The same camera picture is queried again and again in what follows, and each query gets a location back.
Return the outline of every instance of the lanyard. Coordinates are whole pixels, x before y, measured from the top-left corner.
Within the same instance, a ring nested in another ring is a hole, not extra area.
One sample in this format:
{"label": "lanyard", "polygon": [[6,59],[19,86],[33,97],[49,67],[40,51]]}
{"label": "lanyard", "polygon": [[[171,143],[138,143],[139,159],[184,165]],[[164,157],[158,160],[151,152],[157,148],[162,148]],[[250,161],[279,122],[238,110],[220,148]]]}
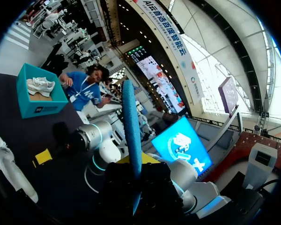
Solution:
{"label": "lanyard", "polygon": [[86,88],[84,88],[84,89],[82,90],[82,86],[83,86],[84,82],[86,82],[87,78],[88,78],[88,76],[87,76],[87,77],[84,79],[84,81],[82,82],[81,87],[80,87],[80,91],[79,91],[79,92],[76,91],[77,94],[76,94],[75,96],[80,95],[81,92],[83,92],[84,90],[88,89],[89,87],[91,87],[91,86],[93,86],[93,85],[95,84],[95,83],[92,83],[92,84],[90,84],[89,86],[87,86]]}

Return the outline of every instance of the blue screen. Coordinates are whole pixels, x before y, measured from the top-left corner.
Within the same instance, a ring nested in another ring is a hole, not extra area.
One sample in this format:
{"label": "blue screen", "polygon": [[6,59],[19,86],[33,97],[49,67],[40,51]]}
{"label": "blue screen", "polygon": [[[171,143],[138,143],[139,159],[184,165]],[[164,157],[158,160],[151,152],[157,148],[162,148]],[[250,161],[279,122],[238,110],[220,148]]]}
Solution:
{"label": "blue screen", "polygon": [[202,174],[212,162],[201,140],[186,117],[163,131],[152,140],[162,158],[169,162],[183,159]]}

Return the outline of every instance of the yellow sticky note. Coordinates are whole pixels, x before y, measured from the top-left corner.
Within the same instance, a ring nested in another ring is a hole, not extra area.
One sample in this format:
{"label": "yellow sticky note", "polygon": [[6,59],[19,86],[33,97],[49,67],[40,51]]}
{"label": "yellow sticky note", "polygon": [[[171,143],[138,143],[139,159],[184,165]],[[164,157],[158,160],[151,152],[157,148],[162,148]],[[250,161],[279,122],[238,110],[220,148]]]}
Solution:
{"label": "yellow sticky note", "polygon": [[[130,163],[129,155],[126,156],[125,158],[121,159],[117,163]],[[141,163],[145,164],[145,163],[160,163],[160,162],[158,162],[156,159],[153,159],[151,156],[148,156],[147,154],[142,152],[141,153]]]}
{"label": "yellow sticky note", "polygon": [[48,149],[36,155],[36,159],[39,165],[52,159],[52,156]]}

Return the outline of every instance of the sign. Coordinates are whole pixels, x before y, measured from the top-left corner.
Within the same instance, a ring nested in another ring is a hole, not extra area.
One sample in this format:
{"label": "sign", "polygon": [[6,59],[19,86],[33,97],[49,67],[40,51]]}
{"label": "sign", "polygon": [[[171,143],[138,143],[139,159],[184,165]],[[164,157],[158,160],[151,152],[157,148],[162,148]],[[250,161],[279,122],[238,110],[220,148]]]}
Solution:
{"label": "sign", "polygon": [[154,0],[133,0],[151,19],[167,41],[180,65],[186,84],[192,96],[192,103],[197,104],[204,96],[198,73],[177,28],[168,20],[166,13]]}
{"label": "sign", "polygon": [[172,113],[181,112],[185,107],[181,97],[153,57],[149,56],[136,64],[156,89],[168,110]]}
{"label": "sign", "polygon": [[185,160],[199,176],[212,165],[206,149],[186,117],[154,138],[152,144],[163,159],[169,162]]}
{"label": "sign", "polygon": [[137,63],[139,61],[142,61],[143,59],[147,58],[149,54],[147,51],[143,48],[143,46],[138,46],[137,48],[134,48],[128,52],[128,55],[132,58],[132,60]]}
{"label": "sign", "polygon": [[225,113],[231,113],[238,101],[238,95],[232,77],[227,77],[219,86],[219,93],[224,104]]}
{"label": "sign", "polygon": [[168,8],[166,8],[166,6],[164,4],[162,4],[160,2],[160,0],[155,0],[159,6],[161,8],[163,8],[163,10],[165,11],[165,13],[171,18],[171,20],[174,22],[174,24],[176,25],[176,27],[178,28],[180,34],[184,34],[184,30],[182,29],[182,27],[180,26],[180,24],[178,23],[178,21],[175,19],[175,17],[172,15],[172,13],[168,10]]}

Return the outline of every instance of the blue t-shirt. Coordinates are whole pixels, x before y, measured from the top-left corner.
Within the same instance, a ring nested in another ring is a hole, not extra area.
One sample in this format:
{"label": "blue t-shirt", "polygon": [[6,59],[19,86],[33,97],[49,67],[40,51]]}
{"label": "blue t-shirt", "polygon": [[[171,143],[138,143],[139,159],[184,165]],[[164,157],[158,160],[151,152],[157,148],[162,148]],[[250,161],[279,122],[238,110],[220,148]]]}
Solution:
{"label": "blue t-shirt", "polygon": [[71,97],[82,90],[80,95],[76,96],[76,100],[72,103],[76,111],[81,111],[89,100],[91,100],[94,105],[101,102],[100,88],[97,83],[94,83],[92,86],[85,89],[89,86],[89,83],[87,81],[83,83],[87,77],[84,72],[71,72],[67,73],[67,75],[73,80],[73,85],[67,88],[67,94]]}

